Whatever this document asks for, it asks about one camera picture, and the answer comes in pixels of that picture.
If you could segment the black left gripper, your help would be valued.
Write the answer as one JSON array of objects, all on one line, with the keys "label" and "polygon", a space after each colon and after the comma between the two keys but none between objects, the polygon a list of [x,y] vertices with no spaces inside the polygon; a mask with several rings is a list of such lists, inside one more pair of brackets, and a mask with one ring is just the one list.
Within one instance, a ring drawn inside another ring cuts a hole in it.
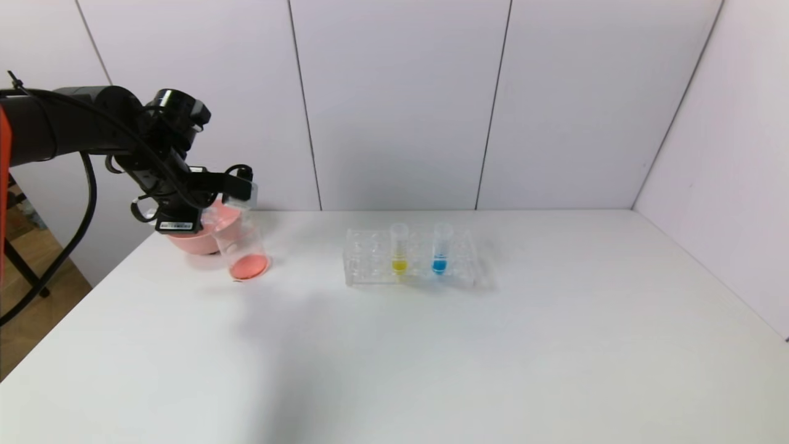
[{"label": "black left gripper", "polygon": [[187,202],[170,185],[160,185],[154,191],[155,230],[175,233],[197,233],[203,228],[201,223],[202,208]]}]

